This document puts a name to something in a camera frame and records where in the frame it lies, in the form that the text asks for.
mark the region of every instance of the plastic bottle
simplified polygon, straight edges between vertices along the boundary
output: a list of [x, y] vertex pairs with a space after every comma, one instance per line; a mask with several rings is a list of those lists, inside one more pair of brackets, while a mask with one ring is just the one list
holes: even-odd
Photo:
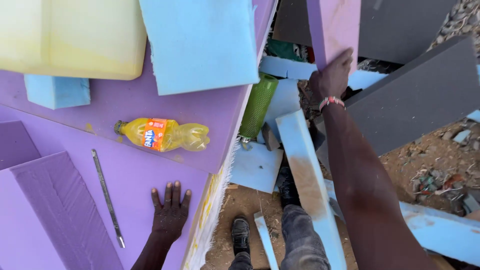
[[138, 118], [130, 123], [118, 121], [114, 129], [116, 134], [127, 136], [135, 145], [160, 152], [179, 147], [188, 151], [202, 151], [210, 142], [208, 127], [196, 123], [179, 125], [170, 119]]

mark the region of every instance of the beaded bracelet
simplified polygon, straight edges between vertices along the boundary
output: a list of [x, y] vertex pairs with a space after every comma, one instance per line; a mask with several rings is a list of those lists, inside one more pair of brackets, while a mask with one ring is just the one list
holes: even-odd
[[334, 96], [329, 96], [329, 97], [326, 97], [322, 102], [320, 102], [320, 111], [322, 111], [322, 108], [327, 106], [330, 103], [335, 103], [335, 104], [341, 105], [343, 108], [345, 108], [345, 104], [343, 103], [343, 101], [341, 99], [336, 98]]

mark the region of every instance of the purple foam sheet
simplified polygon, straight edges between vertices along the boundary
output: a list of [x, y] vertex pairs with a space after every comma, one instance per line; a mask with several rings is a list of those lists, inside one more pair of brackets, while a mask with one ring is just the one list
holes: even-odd
[[318, 70], [353, 47], [350, 74], [357, 69], [360, 0], [307, 0], [308, 21]]
[[[257, 51], [268, 28], [273, 0], [254, 0]], [[235, 132], [247, 86], [208, 90], [196, 93], [158, 96], [147, 44], [142, 75], [132, 81], [90, 80], [91, 104], [50, 110], [27, 100], [23, 75], [0, 71], [0, 103], [98, 136], [117, 140], [113, 125], [118, 120], [139, 117], [175, 119], [179, 124], [199, 123], [209, 127], [210, 143], [201, 152], [183, 149], [160, 153], [144, 151], [184, 163], [210, 173], [218, 173]], [[133, 144], [124, 137], [124, 144]]]
[[[0, 121], [21, 120], [42, 157], [67, 151], [82, 176], [124, 269], [130, 269], [152, 230], [152, 187], [164, 190], [167, 182], [180, 180], [182, 196], [192, 190], [191, 212], [183, 233], [170, 249], [164, 269], [179, 269], [188, 243], [208, 173], [124, 144], [95, 136], [44, 118], [0, 105]], [[91, 149], [96, 149], [125, 248], [117, 244], [115, 230], [103, 196]]]
[[[8, 203], [9, 200], [13, 202], [26, 199], [56, 250], [56, 256], [50, 249], [49, 254], [45, 254], [45, 258], [42, 259], [47, 264], [50, 259], [52, 260], [53, 265], [46, 267], [46, 270], [54, 269], [58, 260], [63, 263], [62, 269], [123, 269], [95, 202], [67, 152], [11, 167], [3, 170], [2, 175], [6, 177], [2, 178], [1, 185], [7, 187], [2, 189], [6, 194], [1, 207], [15, 209], [16, 204]], [[15, 185], [20, 187], [23, 194], [18, 193]], [[32, 264], [25, 269], [37, 269], [34, 260], [25, 260], [25, 250], [22, 250], [38, 244], [35, 236], [30, 234], [31, 224], [27, 223], [27, 220], [35, 217], [27, 216], [32, 214], [31, 211], [15, 210], [17, 211], [14, 217], [8, 217], [4, 222], [21, 223], [22, 218], [25, 218], [25, 222], [3, 232], [8, 234], [6, 237], [11, 243], [7, 245], [9, 250], [4, 250], [6, 253], [2, 252], [1, 264], [14, 266], [12, 269], [24, 269], [17, 264]], [[34, 222], [34, 230], [40, 230], [39, 223]], [[18, 250], [22, 250], [20, 254], [23, 256], [13, 254]], [[42, 251], [43, 248], [32, 250], [40, 253]]]
[[0, 170], [40, 158], [21, 121], [0, 122]]

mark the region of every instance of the black shoe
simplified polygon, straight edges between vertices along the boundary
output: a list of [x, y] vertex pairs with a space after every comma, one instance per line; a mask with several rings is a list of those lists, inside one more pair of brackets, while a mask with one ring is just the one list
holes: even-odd
[[285, 206], [289, 204], [301, 206], [299, 193], [295, 186], [295, 182], [293, 181], [293, 175], [290, 168], [280, 168], [276, 179], [277, 183], [279, 183], [278, 189], [280, 190], [280, 202], [282, 208], [285, 208]]
[[247, 252], [250, 254], [250, 226], [244, 216], [238, 216], [232, 222], [232, 241], [233, 253], [237, 255], [239, 252]]

